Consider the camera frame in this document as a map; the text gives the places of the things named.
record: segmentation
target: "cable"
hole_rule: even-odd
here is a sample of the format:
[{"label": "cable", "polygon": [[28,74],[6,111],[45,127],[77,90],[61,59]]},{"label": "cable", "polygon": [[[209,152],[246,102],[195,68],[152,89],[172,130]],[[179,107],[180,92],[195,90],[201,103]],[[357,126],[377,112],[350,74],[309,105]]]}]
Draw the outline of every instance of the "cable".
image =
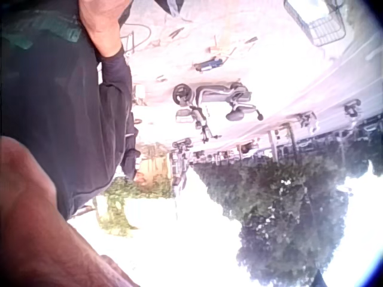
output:
[{"label": "cable", "polygon": [[[144,27],[144,28],[148,29],[148,31],[149,31],[148,36],[147,36],[143,41],[141,41],[141,42],[138,43],[137,45],[134,45],[134,47],[132,47],[132,48],[126,50],[126,51],[124,52],[125,54],[128,53],[128,52],[130,52],[130,51],[133,51],[133,49],[136,49],[138,46],[142,45],[143,43],[145,43],[146,41],[148,41],[148,40],[150,39],[150,36],[151,36],[151,29],[150,29],[149,26],[146,26],[146,25],[143,25],[143,24],[133,24],[133,23],[124,23],[124,25],[126,25],[126,26],[140,26],[140,27]],[[129,35],[128,35],[128,36],[124,36],[124,37],[120,37],[120,39],[125,39],[125,38],[127,38],[127,37],[129,37]]]}]

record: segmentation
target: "man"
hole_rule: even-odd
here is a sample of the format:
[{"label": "man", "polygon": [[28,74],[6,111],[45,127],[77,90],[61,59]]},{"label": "man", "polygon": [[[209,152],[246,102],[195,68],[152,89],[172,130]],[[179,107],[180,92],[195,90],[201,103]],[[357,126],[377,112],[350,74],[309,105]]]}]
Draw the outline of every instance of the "man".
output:
[{"label": "man", "polygon": [[125,140],[132,76],[118,23],[130,2],[31,0],[2,11],[0,264],[12,284],[137,286],[66,223],[136,154]]}]

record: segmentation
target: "sky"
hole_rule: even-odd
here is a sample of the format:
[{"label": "sky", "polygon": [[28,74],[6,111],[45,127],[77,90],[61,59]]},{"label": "sky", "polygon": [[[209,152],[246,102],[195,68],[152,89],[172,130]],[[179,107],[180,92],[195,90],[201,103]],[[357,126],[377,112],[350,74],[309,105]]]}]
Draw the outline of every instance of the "sky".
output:
[{"label": "sky", "polygon": [[[142,287],[260,286],[251,282],[236,262],[241,225],[222,215],[222,207],[208,197],[206,186],[192,169],[177,200],[130,200],[129,222],[139,227],[132,238],[106,235],[94,214],[70,223],[100,253],[113,258]],[[383,252],[383,178],[371,169],[352,188],[345,218],[345,234],[323,277],[328,287],[360,286]]]}]

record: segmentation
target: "pavement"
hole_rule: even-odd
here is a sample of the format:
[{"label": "pavement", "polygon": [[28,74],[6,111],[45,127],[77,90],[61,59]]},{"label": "pavement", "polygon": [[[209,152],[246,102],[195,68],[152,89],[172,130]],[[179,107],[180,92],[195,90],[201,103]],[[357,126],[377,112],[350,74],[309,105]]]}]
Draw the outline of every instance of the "pavement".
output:
[{"label": "pavement", "polygon": [[[345,19],[347,5],[342,10]],[[165,14],[152,0],[136,1],[128,24],[121,34],[135,32],[135,43],[142,44],[129,58],[133,83],[145,87],[147,106],[135,106],[137,141],[160,142],[171,149],[173,141],[192,138],[194,150],[224,151],[236,144],[261,138],[268,144],[267,132],[290,121],[292,115],[314,111],[320,133],[347,126],[342,105],[351,99],[362,101],[362,118],[383,111],[382,30],[370,17],[350,26],[345,20],[346,37],[338,42],[314,47],[290,17],[279,0],[186,1],[178,18]],[[174,38],[170,34],[183,28]],[[258,37],[250,47],[243,43]],[[192,64],[210,59],[212,46],[232,51],[224,66],[205,73]],[[157,77],[166,79],[158,82]],[[175,122],[179,110],[172,101],[172,90],[179,83],[191,88],[202,84],[223,84],[240,80],[253,93],[251,102],[265,116],[247,114],[240,122],[225,119],[226,103],[209,103],[208,125],[214,135],[202,143],[194,124]],[[306,129],[294,125],[296,138],[308,136]]]}]

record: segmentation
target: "metal basket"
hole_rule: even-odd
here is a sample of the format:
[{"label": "metal basket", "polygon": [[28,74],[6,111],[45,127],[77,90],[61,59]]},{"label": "metal basket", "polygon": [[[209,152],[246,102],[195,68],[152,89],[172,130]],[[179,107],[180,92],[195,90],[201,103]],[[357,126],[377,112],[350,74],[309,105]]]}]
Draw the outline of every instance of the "metal basket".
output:
[{"label": "metal basket", "polygon": [[325,0],[329,15],[313,22],[305,22],[298,12],[291,6],[287,0],[284,0],[284,7],[287,12],[294,18],[295,22],[304,31],[306,36],[316,47],[321,47],[329,43],[338,41],[346,36],[346,29],[343,22],[340,7],[343,5],[338,4],[337,0]]}]

